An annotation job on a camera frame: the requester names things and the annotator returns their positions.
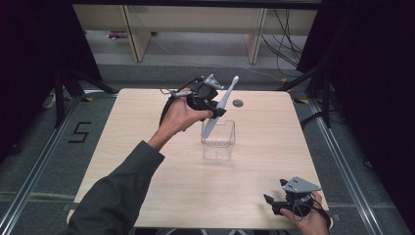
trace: hand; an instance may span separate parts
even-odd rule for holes
[[[159,130],[150,139],[149,145],[159,151],[177,132],[185,131],[196,121],[212,116],[212,111],[193,110],[187,105],[186,98],[180,97],[174,100],[170,108],[168,108]]]
[[[314,200],[314,207],[321,208],[321,196],[316,192],[312,192]],[[280,213],[293,222],[292,228],[299,229],[303,235],[324,235],[329,234],[329,229],[326,225],[326,220],[317,211],[311,210],[310,213],[303,218],[296,216],[291,211],[280,209]]]

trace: wooden table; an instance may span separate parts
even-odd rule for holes
[[[76,203],[137,143],[153,136],[167,97],[157,89],[119,92]],[[234,107],[235,99],[244,106]],[[178,133],[161,150],[166,158],[153,177],[137,227],[290,228],[291,222],[274,215],[262,195],[284,201],[279,179],[295,175],[320,185],[290,95],[236,90],[226,110],[223,118],[234,120],[236,130],[231,160],[203,159],[201,122]]]

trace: transparent box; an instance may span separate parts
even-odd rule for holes
[[[203,121],[202,131],[207,120]],[[208,138],[202,138],[204,159],[230,160],[235,145],[235,121],[219,119]]]

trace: wrist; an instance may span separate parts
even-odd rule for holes
[[[159,128],[153,137],[149,140],[148,144],[155,150],[159,151],[171,139],[173,134],[169,133],[167,130]]]

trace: dark sleeve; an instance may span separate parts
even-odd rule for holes
[[[61,234],[127,234],[163,159],[142,141],[119,167],[92,186]]]

